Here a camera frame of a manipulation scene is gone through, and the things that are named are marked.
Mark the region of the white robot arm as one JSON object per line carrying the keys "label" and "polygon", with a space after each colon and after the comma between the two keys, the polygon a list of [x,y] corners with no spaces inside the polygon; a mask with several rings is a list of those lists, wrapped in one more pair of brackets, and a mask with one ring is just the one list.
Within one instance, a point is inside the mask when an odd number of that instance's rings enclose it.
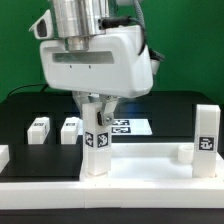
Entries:
{"label": "white robot arm", "polygon": [[98,121],[113,122],[117,99],[147,94],[153,85],[141,23],[115,17],[108,0],[51,0],[44,15],[49,39],[40,45],[50,87],[70,90],[80,104],[97,94]]}

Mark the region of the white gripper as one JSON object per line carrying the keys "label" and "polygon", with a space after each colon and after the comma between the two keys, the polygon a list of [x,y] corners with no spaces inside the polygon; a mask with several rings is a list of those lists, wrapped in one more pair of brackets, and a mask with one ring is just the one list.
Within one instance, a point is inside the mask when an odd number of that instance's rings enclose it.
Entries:
{"label": "white gripper", "polygon": [[91,38],[84,52],[67,51],[61,40],[44,41],[40,56],[49,86],[73,91],[79,111],[89,102],[88,93],[102,94],[97,113],[100,126],[113,124],[116,96],[139,97],[153,86],[150,57],[148,49],[141,46],[138,26],[108,29]]}

